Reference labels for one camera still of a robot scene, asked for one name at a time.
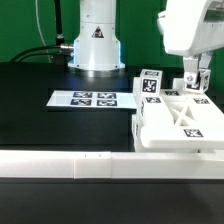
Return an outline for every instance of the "green wall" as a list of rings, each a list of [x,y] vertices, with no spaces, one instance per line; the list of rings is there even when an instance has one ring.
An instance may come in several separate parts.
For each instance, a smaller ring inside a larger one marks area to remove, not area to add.
[[[67,43],[79,34],[79,0],[61,0],[63,33]],[[129,66],[182,67],[182,58],[164,51],[156,20],[166,0],[117,0],[116,35],[122,43],[122,61]],[[39,0],[40,22],[48,45],[55,44],[54,1]],[[34,0],[0,3],[0,62],[32,47],[42,46]],[[215,52],[211,84],[224,92],[224,51]],[[46,57],[29,61],[47,62]]]

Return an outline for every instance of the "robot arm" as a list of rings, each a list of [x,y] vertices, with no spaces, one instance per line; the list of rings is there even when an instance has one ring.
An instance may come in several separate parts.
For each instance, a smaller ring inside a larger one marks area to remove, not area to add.
[[[185,86],[197,89],[199,79],[205,81],[201,70],[210,73],[213,50],[224,47],[224,1],[168,0],[158,27],[165,51],[183,56]]]

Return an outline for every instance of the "marker sheet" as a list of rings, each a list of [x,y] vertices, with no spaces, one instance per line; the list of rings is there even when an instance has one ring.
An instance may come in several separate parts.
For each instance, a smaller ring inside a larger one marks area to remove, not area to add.
[[[55,90],[47,103],[51,107],[136,109],[133,93]]]

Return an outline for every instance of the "black table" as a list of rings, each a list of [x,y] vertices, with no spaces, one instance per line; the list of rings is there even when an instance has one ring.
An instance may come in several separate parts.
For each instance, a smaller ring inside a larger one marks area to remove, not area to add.
[[[0,149],[133,151],[131,114],[47,108],[54,90],[131,92],[141,68],[88,79],[62,66],[0,64]],[[181,69],[164,69],[163,88]],[[213,100],[222,101],[214,90]],[[1,179],[0,223],[223,223],[224,182],[192,180]]]

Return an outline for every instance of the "yellow warning triangle sticker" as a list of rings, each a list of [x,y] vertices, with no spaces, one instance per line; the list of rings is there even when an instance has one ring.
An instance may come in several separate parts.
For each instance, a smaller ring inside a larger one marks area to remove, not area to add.
[[[92,37],[93,38],[104,38],[103,33],[99,26],[96,28],[96,31],[93,33]]]

